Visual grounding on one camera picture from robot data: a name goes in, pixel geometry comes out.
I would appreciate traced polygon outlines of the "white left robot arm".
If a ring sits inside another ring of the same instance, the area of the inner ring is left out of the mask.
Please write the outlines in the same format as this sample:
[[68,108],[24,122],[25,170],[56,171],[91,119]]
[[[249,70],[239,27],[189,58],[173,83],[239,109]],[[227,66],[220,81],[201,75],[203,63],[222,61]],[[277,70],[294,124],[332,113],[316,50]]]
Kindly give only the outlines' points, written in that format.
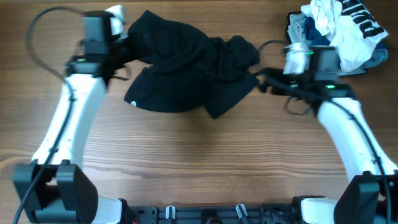
[[71,58],[49,130],[29,164],[16,166],[12,181],[21,200],[13,222],[138,223],[127,202],[101,197],[82,171],[83,151],[107,84],[124,64],[117,44],[85,42]]

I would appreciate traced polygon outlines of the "black shorts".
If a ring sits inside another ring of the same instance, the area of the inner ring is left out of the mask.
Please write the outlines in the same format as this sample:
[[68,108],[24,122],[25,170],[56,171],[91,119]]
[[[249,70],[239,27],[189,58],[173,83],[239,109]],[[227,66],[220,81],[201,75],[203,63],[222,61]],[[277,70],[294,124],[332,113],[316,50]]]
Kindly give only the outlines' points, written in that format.
[[147,64],[124,95],[132,106],[162,113],[202,106],[216,119],[258,84],[249,67],[260,62],[259,52],[240,35],[208,37],[149,10],[127,34],[133,59]]

